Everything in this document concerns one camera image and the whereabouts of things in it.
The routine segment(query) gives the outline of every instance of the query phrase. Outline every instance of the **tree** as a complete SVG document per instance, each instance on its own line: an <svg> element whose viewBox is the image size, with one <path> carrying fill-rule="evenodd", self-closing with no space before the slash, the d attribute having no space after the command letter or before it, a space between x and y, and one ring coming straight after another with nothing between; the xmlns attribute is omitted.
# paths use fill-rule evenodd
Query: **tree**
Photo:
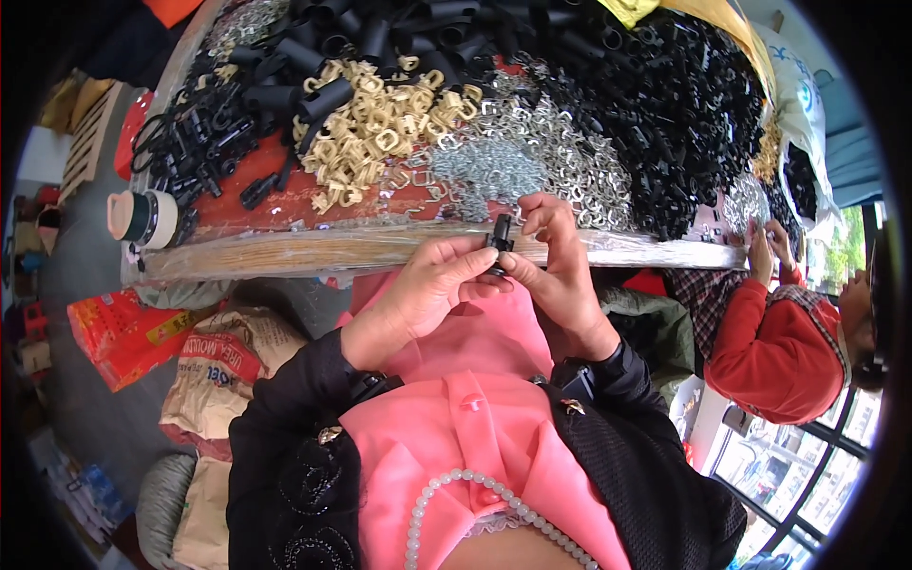
<svg viewBox="0 0 912 570"><path fill-rule="evenodd" d="M839 226L833 228L833 241L826 249L824 273L828 281L842 285L855 269L865 269L865 223L862 220L861 206L843 210L846 236L842 236Z"/></svg>

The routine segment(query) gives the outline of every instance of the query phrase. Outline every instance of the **pink blouse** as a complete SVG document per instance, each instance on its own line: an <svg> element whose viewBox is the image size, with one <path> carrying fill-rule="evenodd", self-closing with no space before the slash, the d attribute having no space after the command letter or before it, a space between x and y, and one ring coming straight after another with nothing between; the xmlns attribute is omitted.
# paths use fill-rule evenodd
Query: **pink blouse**
<svg viewBox="0 0 912 570"><path fill-rule="evenodd" d="M394 274L355 281L353 310L370 306ZM359 294L369 291L363 302ZM346 314L340 321L351 318ZM367 568L401 568L415 499L454 468L493 477L586 550L602 568L629 570L617 530L554 429L548 398L527 379L552 362L528 291L458 306L430 336L390 360L406 385L340 418L361 454L359 541ZM480 517L507 504L482 485L438 489L422 518L419 568L437 568Z"/></svg>

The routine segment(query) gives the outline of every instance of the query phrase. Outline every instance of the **lace trim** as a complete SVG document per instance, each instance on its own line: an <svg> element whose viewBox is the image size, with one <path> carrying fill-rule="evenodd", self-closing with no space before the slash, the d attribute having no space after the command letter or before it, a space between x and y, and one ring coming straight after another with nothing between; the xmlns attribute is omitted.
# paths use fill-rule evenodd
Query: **lace trim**
<svg viewBox="0 0 912 570"><path fill-rule="evenodd" d="M498 533L507 528L519 528L527 524L529 523L523 517L516 514L515 509L507 509L506 511L480 517L462 538L478 536L481 533Z"/></svg>

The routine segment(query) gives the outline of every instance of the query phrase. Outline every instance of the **woman in red jacket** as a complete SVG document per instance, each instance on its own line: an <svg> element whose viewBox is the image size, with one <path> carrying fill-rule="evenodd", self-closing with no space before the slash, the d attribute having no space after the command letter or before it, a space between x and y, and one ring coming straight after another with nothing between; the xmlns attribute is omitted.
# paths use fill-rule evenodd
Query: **woman in red jacket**
<svg viewBox="0 0 912 570"><path fill-rule="evenodd" d="M754 232L750 276L731 294L704 372L707 383L742 408L777 424L823 415L853 384L881 389L874 372L874 319L866 271L843 286L837 309L804 287L788 234L776 221ZM773 254L782 285L769 293Z"/></svg>

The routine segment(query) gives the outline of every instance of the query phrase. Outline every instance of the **black cardigan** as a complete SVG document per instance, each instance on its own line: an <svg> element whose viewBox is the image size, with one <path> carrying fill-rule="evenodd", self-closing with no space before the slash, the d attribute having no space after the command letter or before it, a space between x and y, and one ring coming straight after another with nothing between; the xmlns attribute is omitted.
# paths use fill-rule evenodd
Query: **black cardigan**
<svg viewBox="0 0 912 570"><path fill-rule="evenodd" d="M615 361L592 364L596 396L585 414L561 402L561 389L540 384L557 432L598 489L633 570L724 568L747 513L690 468L646 364L626 344L622 350ZM336 330L254 384L254 399L229 431L233 570L361 567L358 449L344 431L323 446L316 441L351 407L355 372Z"/></svg>

